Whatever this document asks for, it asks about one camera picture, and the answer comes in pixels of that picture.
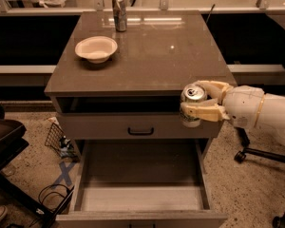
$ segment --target closed drawer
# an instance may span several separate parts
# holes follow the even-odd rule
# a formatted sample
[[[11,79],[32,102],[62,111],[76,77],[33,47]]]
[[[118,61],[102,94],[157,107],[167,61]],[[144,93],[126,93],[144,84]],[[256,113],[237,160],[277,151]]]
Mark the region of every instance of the closed drawer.
[[[200,126],[189,128],[181,123],[178,114],[58,114],[57,119],[67,137],[73,140],[212,139],[222,125],[201,121]]]
[[[87,143],[63,227],[220,227],[200,148],[185,141]]]

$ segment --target white bowl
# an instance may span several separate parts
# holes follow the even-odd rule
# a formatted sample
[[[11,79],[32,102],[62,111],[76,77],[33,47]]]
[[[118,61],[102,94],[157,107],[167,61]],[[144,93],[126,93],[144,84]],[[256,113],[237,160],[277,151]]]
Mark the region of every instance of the white bowl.
[[[99,64],[105,62],[117,49],[117,43],[105,36],[87,38],[76,45],[78,56],[89,62]]]

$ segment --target floor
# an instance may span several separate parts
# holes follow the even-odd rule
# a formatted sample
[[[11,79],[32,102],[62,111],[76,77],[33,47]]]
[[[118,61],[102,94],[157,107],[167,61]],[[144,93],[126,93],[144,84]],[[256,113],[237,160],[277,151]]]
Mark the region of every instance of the floor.
[[[25,139],[29,142],[29,147],[6,170],[6,174],[10,175],[8,179],[36,200],[42,189],[53,183],[60,181],[71,187],[79,163],[71,166],[70,162],[63,161],[45,145],[51,127],[48,119],[55,116],[53,109],[40,104],[19,104],[17,107],[5,104],[5,107],[6,119],[18,120],[26,126]],[[285,147],[268,134],[254,130],[248,135],[251,147],[285,154]],[[239,150],[236,130],[224,123],[204,160],[213,209],[228,215],[222,228],[272,227],[273,217],[282,216],[285,211],[285,164],[255,156],[247,156],[246,161],[239,164],[234,161]],[[71,181],[59,180],[61,166],[67,169]],[[65,190],[57,188],[52,191]],[[58,196],[50,195],[45,205],[55,208],[59,201]],[[24,227],[41,227],[36,216],[1,190],[0,204],[9,208],[0,228],[13,223]],[[55,223],[52,227],[61,226]]]

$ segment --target desk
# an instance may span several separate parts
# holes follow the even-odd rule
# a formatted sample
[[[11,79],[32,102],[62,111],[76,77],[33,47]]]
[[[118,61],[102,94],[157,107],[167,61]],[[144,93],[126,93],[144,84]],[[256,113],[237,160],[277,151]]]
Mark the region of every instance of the desk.
[[[91,36],[116,40],[117,52],[92,65],[76,56]],[[64,227],[219,227],[202,160],[222,123],[187,128],[183,88],[197,80],[235,85],[197,11],[129,11],[117,32],[111,11],[84,12],[46,94],[81,157]]]

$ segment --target black chair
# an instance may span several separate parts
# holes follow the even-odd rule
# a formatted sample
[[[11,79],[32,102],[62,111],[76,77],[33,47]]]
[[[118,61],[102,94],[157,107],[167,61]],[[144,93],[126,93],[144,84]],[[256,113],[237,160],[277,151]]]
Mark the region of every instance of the black chair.
[[[0,117],[4,117],[2,110],[0,110]],[[50,227],[55,221],[56,215],[61,214],[66,209],[73,189],[67,189],[66,196],[58,207],[54,210],[49,210],[1,174],[1,170],[29,146],[29,143],[23,139],[25,132],[26,128],[22,123],[15,120],[0,119],[0,189],[4,190],[33,212],[42,221],[42,227]]]
[[[243,150],[237,152],[235,155],[235,161],[242,163],[246,159],[246,154],[260,156],[266,159],[270,159],[276,162],[285,163],[285,156],[275,153],[265,152],[254,148],[249,148],[250,140],[246,134],[246,131],[242,128],[237,128],[237,133],[241,139],[241,145]],[[273,219],[273,228],[285,228],[285,213],[282,217],[275,217]]]

